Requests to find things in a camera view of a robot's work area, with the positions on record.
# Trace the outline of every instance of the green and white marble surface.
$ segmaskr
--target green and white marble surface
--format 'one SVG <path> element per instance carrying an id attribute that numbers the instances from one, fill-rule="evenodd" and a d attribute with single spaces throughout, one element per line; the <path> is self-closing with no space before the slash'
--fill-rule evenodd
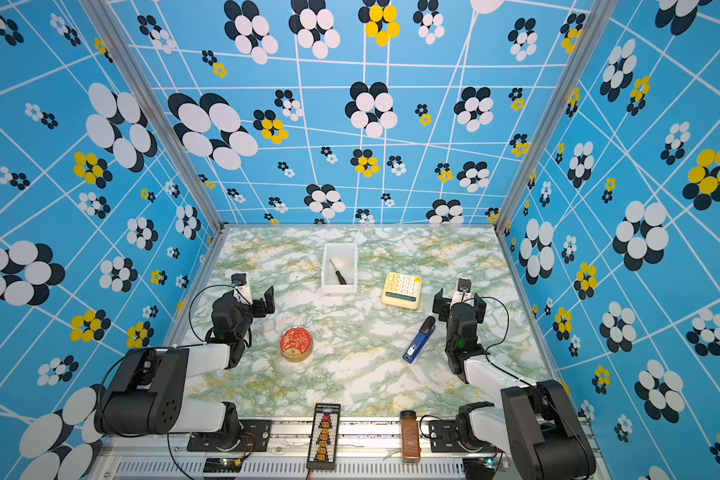
<path id="1" fill-rule="evenodd" d="M 323 245 L 342 242 L 358 244 L 358 292 L 324 296 Z M 381 302 L 390 271 L 422 278 L 417 310 Z M 187 379 L 185 395 L 232 401 L 241 416 L 310 416 L 316 402 L 340 403 L 345 416 L 396 416 L 404 409 L 453 416 L 460 406 L 484 400 L 448 369 L 444 322 L 437 322 L 413 365 L 402 359 L 432 311 L 434 294 L 444 288 L 450 297 L 459 277 L 509 309 L 507 340 L 493 348 L 499 361 L 524 375 L 550 378 L 493 227 L 231 228 L 208 284 L 229 283 L 238 272 L 248 275 L 254 298 L 274 285 L 276 313 L 254 319 L 252 347 L 236 368 Z M 211 288 L 198 299 L 193 325 L 200 336 L 211 326 L 211 304 L 225 292 Z M 487 303 L 478 328 L 484 346 L 498 341 L 507 325 L 504 309 Z M 298 363 L 278 349 L 280 335 L 292 326 L 307 328 L 314 341 L 310 357 Z M 196 342 L 192 332 L 186 341 Z"/>

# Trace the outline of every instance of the black parallel charging board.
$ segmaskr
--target black parallel charging board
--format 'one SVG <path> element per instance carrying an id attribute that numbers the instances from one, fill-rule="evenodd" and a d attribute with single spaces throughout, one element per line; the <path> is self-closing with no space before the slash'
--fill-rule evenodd
<path id="1" fill-rule="evenodd" d="M 335 403 L 315 405 L 312 419 L 312 435 L 309 437 L 307 468 L 333 470 L 336 468 L 336 445 L 338 444 L 338 418 L 342 406 Z"/>

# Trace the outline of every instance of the calculator screen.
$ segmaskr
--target calculator screen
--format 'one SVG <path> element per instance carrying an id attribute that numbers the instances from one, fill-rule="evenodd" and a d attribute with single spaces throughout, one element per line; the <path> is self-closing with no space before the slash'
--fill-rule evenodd
<path id="1" fill-rule="evenodd" d="M 392 298 L 399 298 L 399 299 L 407 300 L 407 301 L 409 301 L 409 302 L 415 302 L 415 301 L 416 301 L 416 297 L 415 297 L 415 296 L 401 295 L 400 293 L 387 292 L 387 293 L 386 293 L 386 296 L 391 296 Z"/>

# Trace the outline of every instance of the screwdriver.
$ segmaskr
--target screwdriver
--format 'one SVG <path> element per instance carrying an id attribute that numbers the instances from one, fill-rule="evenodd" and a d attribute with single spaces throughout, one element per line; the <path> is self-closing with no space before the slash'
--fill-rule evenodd
<path id="1" fill-rule="evenodd" d="M 329 258 L 328 261 L 331 262 L 331 266 L 336 271 L 336 276 L 338 277 L 338 282 L 341 283 L 342 285 L 346 285 L 347 281 L 344 280 L 344 277 L 342 276 L 342 274 L 339 273 L 338 268 L 336 268 L 336 265 L 333 263 L 333 259 Z"/>

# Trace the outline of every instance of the floral wallpaper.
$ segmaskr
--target floral wallpaper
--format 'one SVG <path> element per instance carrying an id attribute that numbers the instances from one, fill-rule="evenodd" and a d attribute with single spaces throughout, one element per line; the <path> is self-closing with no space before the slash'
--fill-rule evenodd
<path id="1" fill-rule="evenodd" d="M 560 378 L 612 478 L 720 478 L 720 0 L 620 0 L 561 114 L 500 233 Z"/>
<path id="2" fill-rule="evenodd" d="M 98 384 L 214 236 L 98 37 L 75 1 L 0 2 L 0 478 L 86 474 Z"/>
<path id="3" fill-rule="evenodd" d="M 231 224 L 491 224 L 594 0 L 108 2 Z"/>

